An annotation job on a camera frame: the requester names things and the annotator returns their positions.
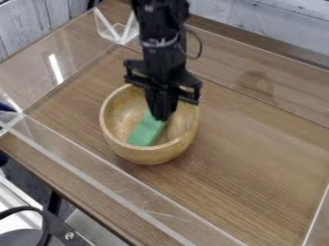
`black cable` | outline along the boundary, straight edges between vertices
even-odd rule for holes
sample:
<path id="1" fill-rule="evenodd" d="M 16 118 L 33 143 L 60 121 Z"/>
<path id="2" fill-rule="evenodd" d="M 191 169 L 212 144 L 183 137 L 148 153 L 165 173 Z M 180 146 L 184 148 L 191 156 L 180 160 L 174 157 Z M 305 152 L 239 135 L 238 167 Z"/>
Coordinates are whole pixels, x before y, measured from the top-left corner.
<path id="1" fill-rule="evenodd" d="M 199 36 L 188 29 L 184 29 L 187 33 L 191 33 L 194 35 L 194 37 L 196 38 L 198 42 L 199 42 L 199 51 L 198 51 L 198 54 L 195 57 L 191 57 L 187 55 L 187 53 L 182 50 L 180 48 L 180 43 L 179 43 L 179 49 L 180 49 L 180 52 L 182 54 L 191 60 L 196 60 L 200 58 L 200 55 L 202 55 L 202 52 L 203 52 L 203 42 L 202 42 L 202 39 L 199 38 Z"/>
<path id="2" fill-rule="evenodd" d="M 21 211 L 36 211 L 42 216 L 42 235 L 41 235 L 41 238 L 40 238 L 36 246 L 45 246 L 45 241 L 46 241 L 46 237 L 49 234 L 49 221 L 48 221 L 48 218 L 44 215 L 41 210 L 38 210 L 30 206 L 21 206 L 21 207 L 16 207 L 12 209 L 6 209 L 5 211 L 0 212 L 0 220 L 6 218 L 8 216 L 13 215 L 14 213 L 21 212 Z"/>

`metal bracket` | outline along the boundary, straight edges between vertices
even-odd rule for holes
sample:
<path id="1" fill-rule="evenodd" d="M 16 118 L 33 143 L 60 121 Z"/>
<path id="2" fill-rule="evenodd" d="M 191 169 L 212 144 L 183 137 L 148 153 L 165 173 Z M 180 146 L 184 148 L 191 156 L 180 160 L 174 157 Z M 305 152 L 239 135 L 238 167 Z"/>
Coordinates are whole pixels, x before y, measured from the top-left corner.
<path id="1" fill-rule="evenodd" d="M 93 9 L 97 33 L 101 38 L 124 45 L 139 34 L 139 25 L 133 12 L 129 13 L 125 25 L 111 24 L 97 8 Z"/>
<path id="2" fill-rule="evenodd" d="M 44 214 L 49 220 L 49 234 L 54 236 L 65 246 L 91 246 L 92 243 L 46 210 Z"/>

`clear acrylic enclosure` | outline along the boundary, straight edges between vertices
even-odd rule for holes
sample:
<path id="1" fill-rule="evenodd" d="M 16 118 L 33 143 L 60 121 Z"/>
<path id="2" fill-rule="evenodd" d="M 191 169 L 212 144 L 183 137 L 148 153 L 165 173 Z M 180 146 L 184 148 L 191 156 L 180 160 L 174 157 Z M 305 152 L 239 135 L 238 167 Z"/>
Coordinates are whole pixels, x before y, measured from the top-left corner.
<path id="1" fill-rule="evenodd" d="M 186 28 L 203 40 L 187 68 L 204 86 L 199 133 L 178 159 L 137 166 L 103 138 L 101 103 L 123 85 L 123 61 L 141 57 L 123 4 L 85 13 L 0 64 L 0 102 L 17 111 L 0 113 L 0 147 L 18 158 L 26 144 L 182 245 L 326 245 L 329 72 Z"/>

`white wall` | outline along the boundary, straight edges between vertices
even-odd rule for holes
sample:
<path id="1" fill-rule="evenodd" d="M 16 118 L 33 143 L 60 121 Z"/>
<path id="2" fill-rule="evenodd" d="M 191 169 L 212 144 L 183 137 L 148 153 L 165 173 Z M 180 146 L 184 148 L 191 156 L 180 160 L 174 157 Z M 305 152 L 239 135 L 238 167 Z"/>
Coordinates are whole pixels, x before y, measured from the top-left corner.
<path id="1" fill-rule="evenodd" d="M 329 55 L 329 1 L 191 0 L 191 12 Z"/>

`wood grain surface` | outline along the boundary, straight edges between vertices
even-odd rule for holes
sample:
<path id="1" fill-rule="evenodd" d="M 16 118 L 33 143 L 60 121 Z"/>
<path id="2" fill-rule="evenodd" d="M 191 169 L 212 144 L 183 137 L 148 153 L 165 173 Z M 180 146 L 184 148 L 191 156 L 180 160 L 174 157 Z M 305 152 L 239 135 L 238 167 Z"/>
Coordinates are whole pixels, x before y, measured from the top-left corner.
<path id="1" fill-rule="evenodd" d="M 199 132 L 186 153 L 152 167 L 121 160 L 108 148 L 97 117 L 103 101 L 123 85 L 123 60 L 139 57 L 113 48 L 26 113 L 247 245 L 301 245 L 329 183 L 327 129 L 203 80 Z M 307 70 L 290 68 L 307 76 Z M 1 138 L 0 148 L 132 243 L 176 244 L 12 135 Z M 91 168 L 83 161 L 73 164 Z M 107 185 L 104 173 L 92 171 Z"/>

